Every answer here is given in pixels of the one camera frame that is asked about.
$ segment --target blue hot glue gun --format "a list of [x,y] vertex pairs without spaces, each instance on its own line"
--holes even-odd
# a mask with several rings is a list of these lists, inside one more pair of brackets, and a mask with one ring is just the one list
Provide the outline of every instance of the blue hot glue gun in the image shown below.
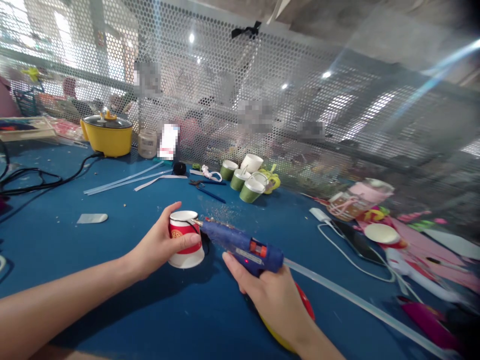
[[201,227],[210,240],[229,251],[250,274],[259,277],[264,270],[276,273],[284,264],[284,253],[270,244],[262,244],[250,235],[218,222],[191,222]]

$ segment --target glass jar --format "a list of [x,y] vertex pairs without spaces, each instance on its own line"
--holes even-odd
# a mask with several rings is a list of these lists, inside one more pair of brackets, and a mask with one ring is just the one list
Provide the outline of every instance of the glass jar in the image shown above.
[[145,159],[151,159],[157,154],[157,132],[150,129],[142,129],[138,134],[138,155]]
[[334,195],[326,208],[338,219],[350,221],[386,200],[393,195],[394,190],[394,187],[386,182],[365,178],[344,192]]

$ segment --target scissors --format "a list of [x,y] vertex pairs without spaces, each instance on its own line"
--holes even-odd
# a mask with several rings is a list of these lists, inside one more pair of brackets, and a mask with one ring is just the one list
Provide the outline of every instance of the scissors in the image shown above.
[[218,181],[213,181],[213,180],[198,180],[198,181],[193,181],[193,180],[190,180],[190,185],[193,185],[195,186],[198,190],[200,190],[202,193],[205,193],[209,196],[211,196],[212,198],[214,199],[217,199],[219,202],[221,203],[224,203],[226,204],[227,202],[225,200],[223,200],[221,197],[218,197],[217,195],[215,195],[214,193],[211,193],[210,191],[207,191],[205,190],[204,188],[201,188],[200,185],[202,187],[205,187],[204,184],[215,184],[215,185],[227,185],[226,182],[218,182]]

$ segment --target perforated metal panel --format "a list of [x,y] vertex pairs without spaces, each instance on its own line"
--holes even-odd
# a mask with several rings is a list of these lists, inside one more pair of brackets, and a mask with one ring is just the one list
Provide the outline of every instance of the perforated metal panel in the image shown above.
[[[186,0],[0,4],[0,71],[14,88],[31,86],[15,71],[27,66],[48,70],[52,95],[66,95],[65,78],[74,78],[79,101],[123,112],[136,134],[179,123],[185,161],[218,168],[254,153],[277,164],[284,186],[324,198],[377,177],[397,188],[390,206],[399,211],[476,202],[479,105],[469,91],[275,26],[232,39],[253,21]],[[239,127],[240,101],[268,102],[272,130]],[[323,137],[300,131],[318,122]],[[468,160],[452,166],[459,153]]]

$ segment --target blue table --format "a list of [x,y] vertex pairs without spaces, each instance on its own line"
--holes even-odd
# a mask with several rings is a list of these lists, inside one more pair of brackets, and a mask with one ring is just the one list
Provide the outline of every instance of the blue table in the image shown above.
[[[38,141],[7,146],[12,163],[39,167],[64,178],[75,173],[92,153]],[[0,279],[0,297],[122,256],[142,239],[165,206],[182,201],[184,210],[214,217],[280,247],[287,258],[421,333],[393,300],[400,294],[397,284],[359,272],[322,237],[318,221],[309,213],[310,208],[321,206],[309,198],[279,188],[255,204],[246,204],[229,186],[207,185],[226,199],[222,204],[180,179],[161,179],[139,192],[133,189],[143,181],[93,196],[83,194],[152,164],[136,156],[98,159],[79,178],[38,198],[38,193],[12,198],[12,210],[0,216],[0,246],[14,268]],[[35,175],[27,176],[15,186],[33,185],[37,180]],[[108,220],[77,225],[82,213],[106,213]],[[384,268],[361,260],[345,242],[331,235],[363,269],[389,276]],[[209,255],[195,268],[164,265],[147,280],[90,312],[53,343],[112,359],[295,358],[263,326],[239,292],[221,254],[222,249],[210,246]],[[347,359],[433,358],[356,305],[298,273],[293,276],[309,298],[318,326]],[[446,304],[414,282],[412,286],[427,304],[445,311]]]

